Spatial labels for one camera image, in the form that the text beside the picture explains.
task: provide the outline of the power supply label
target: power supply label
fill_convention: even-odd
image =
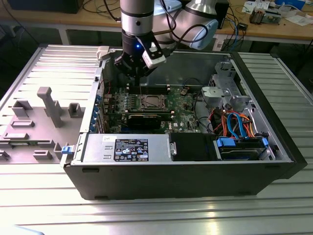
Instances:
[[[115,140],[114,160],[116,162],[148,161],[147,139]]]

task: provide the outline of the slotted metal surface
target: slotted metal surface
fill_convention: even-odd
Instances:
[[[240,56],[301,153],[313,158],[313,97],[280,59],[258,53]]]
[[[298,89],[290,86],[288,91]],[[278,102],[273,107],[282,121],[310,120],[310,104]],[[293,138],[312,137],[301,128],[291,129]],[[309,163],[304,170],[272,183],[257,196],[245,197],[86,201],[58,164],[0,165],[0,223],[46,235],[312,234],[313,147],[305,144],[300,146]]]
[[[44,107],[43,101],[37,97],[39,87],[49,86],[51,97],[58,100],[61,107],[79,103],[84,108],[99,67],[97,49],[56,45],[38,49],[21,77],[21,83],[0,110],[0,135],[14,115],[11,107],[17,99],[26,99],[33,107]]]

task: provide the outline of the blue cable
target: blue cable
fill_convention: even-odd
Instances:
[[[237,43],[238,28],[237,28],[237,26],[236,26],[236,23],[235,23],[233,20],[231,20],[231,19],[226,19],[226,20],[230,21],[230,22],[234,25],[234,27],[235,27],[235,32],[236,32],[236,37],[235,37],[234,44],[233,44],[233,46],[232,46],[231,49],[230,49],[230,51],[232,51],[232,50],[235,48],[235,45],[236,45],[236,43]]]
[[[231,113],[228,115],[227,117],[227,128],[229,130],[229,132],[231,134],[233,134],[233,136],[236,138],[236,139],[239,139],[239,137],[237,136],[237,134],[235,132],[233,132],[233,130],[231,129],[231,126],[230,126],[230,119],[231,119],[231,116],[235,115],[236,118],[238,119],[238,125],[239,125],[239,130],[240,130],[240,134],[242,137],[246,137],[246,132],[244,130],[244,126],[243,126],[243,122],[240,118],[240,116],[238,114],[235,114],[235,113]]]

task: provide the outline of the circuit board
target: circuit board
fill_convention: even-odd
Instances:
[[[164,134],[200,132],[192,110],[192,94],[182,96],[182,88],[174,88],[166,95],[129,94],[126,89],[113,91],[112,109],[107,111],[110,133]],[[127,126],[126,119],[141,112],[162,118],[158,129],[134,130]]]

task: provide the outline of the wooden table top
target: wooden table top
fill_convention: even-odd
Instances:
[[[245,0],[230,0],[232,9],[235,16],[240,22],[246,23],[248,29],[246,32],[247,36],[257,36],[257,37],[270,37],[270,38],[283,38],[283,39],[298,39],[298,40],[311,40],[313,38],[313,25],[309,24],[306,26],[299,26],[297,24],[291,23],[285,19],[282,19],[277,24],[261,24],[255,25],[249,23],[249,14],[242,13],[242,6]],[[102,5],[102,0],[96,0],[97,5]],[[119,1],[108,0],[109,7],[111,9],[119,7]],[[77,14],[65,14],[56,12],[35,12],[35,11],[17,11],[11,10],[10,6],[7,5],[10,12],[16,19],[20,22],[28,23],[46,23],[46,24],[74,24],[74,25],[84,25],[84,26],[108,26],[108,27],[121,27],[120,23],[116,23],[113,19],[109,17],[106,13],[99,15],[96,13],[91,13],[81,9]],[[95,11],[95,5],[93,1],[86,5],[86,9]],[[304,11],[313,11],[313,7],[304,6]],[[114,10],[112,12],[116,17],[120,16],[120,9]],[[10,15],[5,11],[2,5],[0,5],[0,21],[1,20],[12,20]],[[230,26],[230,22],[225,22],[222,29],[218,29],[217,34],[232,34],[233,29]]]

